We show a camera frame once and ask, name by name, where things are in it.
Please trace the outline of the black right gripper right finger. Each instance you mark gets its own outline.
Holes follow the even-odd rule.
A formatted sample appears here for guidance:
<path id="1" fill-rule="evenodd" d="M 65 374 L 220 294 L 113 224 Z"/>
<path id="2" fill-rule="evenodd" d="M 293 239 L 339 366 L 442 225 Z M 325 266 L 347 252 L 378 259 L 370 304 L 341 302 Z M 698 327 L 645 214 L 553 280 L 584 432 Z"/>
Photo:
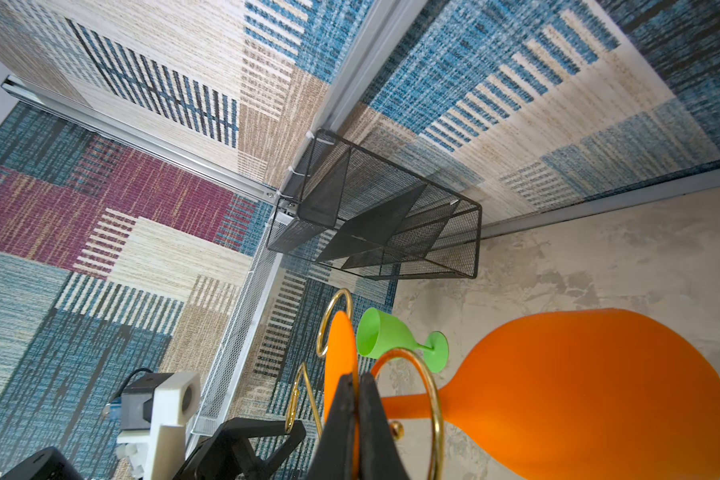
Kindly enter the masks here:
<path id="1" fill-rule="evenodd" d="M 408 480 L 371 373 L 360 377 L 359 475 L 365 480 Z"/>

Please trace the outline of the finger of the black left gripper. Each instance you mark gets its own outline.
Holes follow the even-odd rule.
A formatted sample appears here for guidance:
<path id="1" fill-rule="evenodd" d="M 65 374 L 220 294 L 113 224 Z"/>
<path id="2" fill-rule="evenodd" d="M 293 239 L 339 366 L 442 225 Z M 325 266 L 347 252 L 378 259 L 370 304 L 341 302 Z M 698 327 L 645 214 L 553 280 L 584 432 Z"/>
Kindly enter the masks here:
<path id="1" fill-rule="evenodd" d="M 285 442 L 268 458 L 256 455 L 250 440 L 285 436 Z M 285 421 L 233 418 L 198 445 L 174 475 L 174 479 L 270 479 L 306 437 L 296 420 L 289 431 Z"/>

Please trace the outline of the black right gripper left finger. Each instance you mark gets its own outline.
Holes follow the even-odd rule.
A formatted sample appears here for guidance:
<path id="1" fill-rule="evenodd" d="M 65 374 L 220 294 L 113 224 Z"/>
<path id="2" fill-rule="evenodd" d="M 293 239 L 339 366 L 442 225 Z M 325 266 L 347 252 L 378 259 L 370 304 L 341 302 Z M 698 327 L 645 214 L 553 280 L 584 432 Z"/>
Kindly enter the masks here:
<path id="1" fill-rule="evenodd" d="M 355 478 L 356 394 L 351 374 L 338 383 L 330 414 L 307 479 L 351 480 Z"/>

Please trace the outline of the green wine glass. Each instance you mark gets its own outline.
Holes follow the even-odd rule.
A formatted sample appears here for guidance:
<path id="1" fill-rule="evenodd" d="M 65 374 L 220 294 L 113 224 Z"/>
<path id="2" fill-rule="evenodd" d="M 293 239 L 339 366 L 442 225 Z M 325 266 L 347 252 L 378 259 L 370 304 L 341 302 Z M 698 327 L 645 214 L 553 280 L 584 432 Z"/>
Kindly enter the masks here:
<path id="1" fill-rule="evenodd" d="M 433 331 L 420 343 L 403 321 L 375 308 L 366 310 L 361 317 L 356 348 L 361 356 L 374 360 L 394 349 L 412 350 L 432 373 L 443 371 L 450 356 L 449 342 L 444 333 Z"/>

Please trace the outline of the orange back wine glass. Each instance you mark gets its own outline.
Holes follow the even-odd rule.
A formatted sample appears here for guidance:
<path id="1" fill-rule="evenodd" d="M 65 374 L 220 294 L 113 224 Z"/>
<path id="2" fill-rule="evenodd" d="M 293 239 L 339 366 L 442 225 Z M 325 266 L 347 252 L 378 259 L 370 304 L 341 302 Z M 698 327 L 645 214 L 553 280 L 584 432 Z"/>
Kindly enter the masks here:
<path id="1" fill-rule="evenodd" d="M 510 321 L 467 354 L 444 386 L 412 350 L 374 360 L 338 313 L 327 355 L 325 425 L 340 378 L 356 394 L 371 373 L 393 439 L 427 419 L 428 475 L 443 474 L 447 425 L 527 479 L 719 479 L 720 376 L 681 335 L 623 309 L 547 312 Z"/>

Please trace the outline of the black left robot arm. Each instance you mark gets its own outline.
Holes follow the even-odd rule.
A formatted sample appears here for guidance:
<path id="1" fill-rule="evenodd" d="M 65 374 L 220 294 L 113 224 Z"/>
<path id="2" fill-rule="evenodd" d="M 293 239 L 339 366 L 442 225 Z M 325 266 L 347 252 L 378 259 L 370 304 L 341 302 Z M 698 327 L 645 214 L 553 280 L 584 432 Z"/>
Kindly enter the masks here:
<path id="1" fill-rule="evenodd" d="M 268 458 L 255 453 L 250 440 L 284 436 L 286 440 Z M 303 423 L 291 429 L 284 421 L 233 418 L 199 445 L 179 467 L 168 471 L 170 479 L 270 479 L 306 437 Z M 3 476 L 5 479 L 79 479 L 81 474 L 56 448 L 47 447 L 27 457 Z"/>

